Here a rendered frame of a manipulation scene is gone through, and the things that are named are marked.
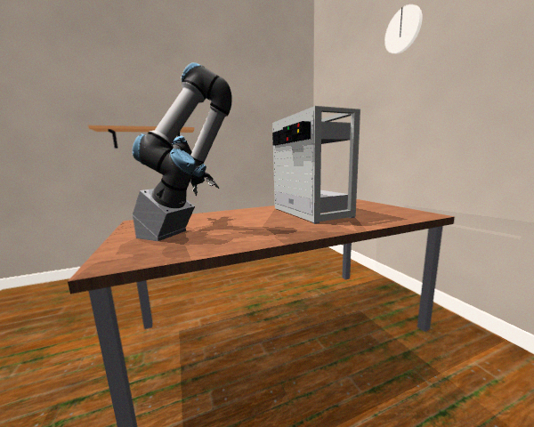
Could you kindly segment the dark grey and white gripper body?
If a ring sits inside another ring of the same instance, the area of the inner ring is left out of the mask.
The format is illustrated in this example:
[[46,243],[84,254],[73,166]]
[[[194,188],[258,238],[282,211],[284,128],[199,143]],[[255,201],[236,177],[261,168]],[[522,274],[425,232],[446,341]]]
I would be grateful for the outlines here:
[[192,184],[192,186],[200,184],[200,183],[203,183],[205,181],[205,175],[203,174],[201,177],[192,175],[191,181],[192,181],[192,183],[191,182],[190,183]]

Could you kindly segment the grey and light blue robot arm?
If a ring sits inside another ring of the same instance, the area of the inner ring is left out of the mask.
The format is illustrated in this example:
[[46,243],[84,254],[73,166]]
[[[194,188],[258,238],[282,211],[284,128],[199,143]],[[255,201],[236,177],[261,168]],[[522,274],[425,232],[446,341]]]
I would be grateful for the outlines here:
[[[192,175],[201,177],[206,171],[204,162],[232,103],[228,83],[197,63],[191,63],[183,71],[182,82],[181,93],[155,131],[139,135],[133,144],[133,157],[163,174],[152,197],[169,208],[184,207]],[[176,136],[205,99],[211,101],[211,109],[191,151],[185,138]]]

